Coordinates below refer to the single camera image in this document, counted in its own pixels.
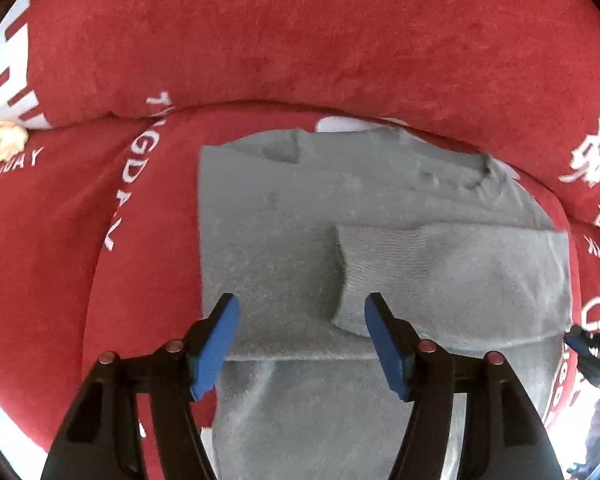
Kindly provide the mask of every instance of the gray sleeve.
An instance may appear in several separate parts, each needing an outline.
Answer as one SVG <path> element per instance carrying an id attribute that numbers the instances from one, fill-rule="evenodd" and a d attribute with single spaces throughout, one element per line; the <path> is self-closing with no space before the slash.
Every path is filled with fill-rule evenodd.
<path id="1" fill-rule="evenodd" d="M 568 236 L 481 224 L 414 230 L 339 226 L 345 283 L 336 326 L 368 335 L 380 292 L 397 317 L 449 348 L 487 351 L 559 335 L 571 323 Z"/>

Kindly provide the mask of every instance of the screw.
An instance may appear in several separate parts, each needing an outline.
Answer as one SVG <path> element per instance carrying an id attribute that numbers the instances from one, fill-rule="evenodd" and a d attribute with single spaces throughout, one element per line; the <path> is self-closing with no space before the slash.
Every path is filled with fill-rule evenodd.
<path id="1" fill-rule="evenodd" d="M 418 350 L 421 352 L 426 352 L 427 354 L 435 352 L 437 348 L 438 345 L 436 345 L 431 339 L 421 339 L 418 343 Z"/>
<path id="2" fill-rule="evenodd" d="M 180 339 L 172 339 L 167 343 L 166 349 L 170 354 L 177 354 L 178 352 L 182 352 L 184 348 L 184 343 Z"/>
<path id="3" fill-rule="evenodd" d="M 112 352 L 111 350 L 104 352 L 104 354 L 102 354 L 98 358 L 98 361 L 100 361 L 100 363 L 103 365 L 109 365 L 115 360 L 116 360 L 116 353 Z"/>
<path id="4" fill-rule="evenodd" d="M 504 355 L 496 351 L 488 352 L 487 361 L 490 362 L 492 365 L 504 364 Z"/>

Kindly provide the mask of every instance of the blue gripper pad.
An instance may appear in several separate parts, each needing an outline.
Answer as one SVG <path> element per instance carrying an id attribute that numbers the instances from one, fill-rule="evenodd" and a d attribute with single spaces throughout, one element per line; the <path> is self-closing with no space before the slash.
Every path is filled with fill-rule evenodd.
<path id="1" fill-rule="evenodd" d="M 211 328 L 206 342 L 197 355 L 188 357 L 189 371 L 193 378 L 191 395 L 194 400 L 202 399 L 204 394 L 214 387 L 222 362 L 231 348 L 238 329 L 240 319 L 238 298 L 233 294 L 223 294 L 216 308 L 221 308 L 222 311 L 215 320 L 215 326 Z M 212 322 L 216 308 L 204 322 Z"/>
<path id="2" fill-rule="evenodd" d="M 389 328 L 382 319 L 378 306 L 371 295 L 365 300 L 365 322 L 389 388 L 398 394 L 400 400 L 407 400 L 409 385 L 406 378 L 410 377 L 414 371 L 414 356 L 400 355 Z"/>
<path id="3" fill-rule="evenodd" d="M 564 342 L 567 343 L 579 355 L 592 355 L 591 350 L 577 336 L 572 336 L 567 332 L 564 335 Z"/>

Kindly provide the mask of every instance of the red plush fabric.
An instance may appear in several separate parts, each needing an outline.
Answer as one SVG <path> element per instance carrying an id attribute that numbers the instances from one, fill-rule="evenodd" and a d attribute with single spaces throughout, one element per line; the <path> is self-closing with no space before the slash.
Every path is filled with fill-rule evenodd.
<path id="1" fill-rule="evenodd" d="M 126 146 L 146 123 L 37 132 L 0 167 L 0 405 L 45 448 L 82 382 L 96 262 Z"/>
<path id="2" fill-rule="evenodd" d="M 288 105 L 232 104 L 158 121 L 102 119 L 32 136 L 24 168 L 16 156 L 0 173 L 0 405 L 28 435 L 48 449 L 101 352 L 152 352 L 200 317 L 200 147 L 263 130 L 312 131 L 324 116 Z M 454 147 L 448 139 L 423 137 Z M 27 153 L 42 146 L 28 168 Z M 551 192 L 522 172 L 520 183 L 556 228 L 569 230 Z M 572 248 L 577 319 L 575 254 Z M 18 356 L 10 351 L 16 347 L 30 351 Z M 556 383 L 552 413 L 568 402 L 573 378 L 570 368 Z M 211 425 L 215 400 L 212 392 L 194 405 L 199 426 Z M 139 417 L 148 435 L 146 465 L 159 479 L 146 399 L 139 401 Z"/>
<path id="3" fill-rule="evenodd" d="M 571 279 L 579 282 L 582 299 L 573 298 L 573 323 L 588 331 L 600 332 L 600 228 L 569 219 L 570 251 L 577 254 L 577 269 L 571 267 Z M 562 362 L 554 379 L 554 392 L 544 418 L 551 427 L 557 415 L 570 407 L 577 391 L 577 354 L 564 346 Z"/>
<path id="4" fill-rule="evenodd" d="M 28 2 L 0 30 L 0 118 L 63 126 L 240 100 L 395 117 L 522 168 L 572 216 L 599 214 L 600 182 L 584 182 L 600 180 L 589 0 Z"/>

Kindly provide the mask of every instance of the gray sweater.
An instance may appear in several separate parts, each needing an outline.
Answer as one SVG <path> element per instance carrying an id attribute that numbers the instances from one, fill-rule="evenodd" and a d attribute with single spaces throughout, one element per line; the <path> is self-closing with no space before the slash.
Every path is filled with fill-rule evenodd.
<path id="1" fill-rule="evenodd" d="M 199 200 L 205 313 L 224 291 L 242 306 L 214 426 L 227 480 L 388 476 L 410 406 L 366 334 L 373 291 L 449 350 L 503 351 L 544 408 L 570 323 L 568 242 L 490 156 L 395 128 L 264 132 L 203 149 Z"/>

